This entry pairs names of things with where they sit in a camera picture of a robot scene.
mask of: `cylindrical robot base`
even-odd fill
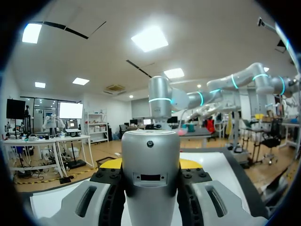
[[[133,226],[169,226],[180,167],[173,131],[135,130],[122,137],[122,169]]]

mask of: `pink object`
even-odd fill
[[[186,133],[187,133],[187,130],[183,130],[183,129],[178,130],[178,135],[179,135],[179,136],[183,136],[183,135],[185,135]]]

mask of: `ceiling light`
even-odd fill
[[[135,35],[131,40],[140,47],[143,52],[148,52],[163,46],[168,46],[168,42],[159,27],[153,26]]]
[[[72,83],[73,84],[78,84],[78,85],[86,85],[90,80],[87,79],[81,79],[81,78],[76,78]]]
[[[35,82],[34,84],[38,88],[45,88],[45,86],[46,86],[46,83],[43,83],[43,82]]]
[[[22,42],[37,44],[41,28],[41,24],[28,24],[23,32]]]
[[[168,71],[164,71],[164,74],[169,79],[180,78],[180,77],[184,76],[184,72],[181,68],[175,68],[175,69],[171,69],[171,70],[168,70]]]

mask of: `ceiling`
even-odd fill
[[[185,76],[173,81],[193,81],[174,87],[187,92],[254,62],[269,67],[271,75],[295,76],[288,53],[274,50],[279,37],[257,26],[260,16],[273,24],[252,0],[57,0],[29,22],[63,24],[89,38],[43,25],[38,43],[31,44],[21,42],[20,31],[12,64],[22,91],[103,94],[105,87],[119,84],[127,93],[114,98],[125,101],[131,94],[147,97],[149,81],[126,60],[150,76],[182,68]],[[161,28],[169,45],[144,53],[131,37],[152,25]],[[72,84],[76,77],[90,82]],[[35,88],[35,81],[46,88]]]

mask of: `white shelving unit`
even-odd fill
[[[85,113],[85,131],[91,138],[91,143],[109,141],[108,139],[108,120],[105,109],[100,110],[101,113],[86,112]]]

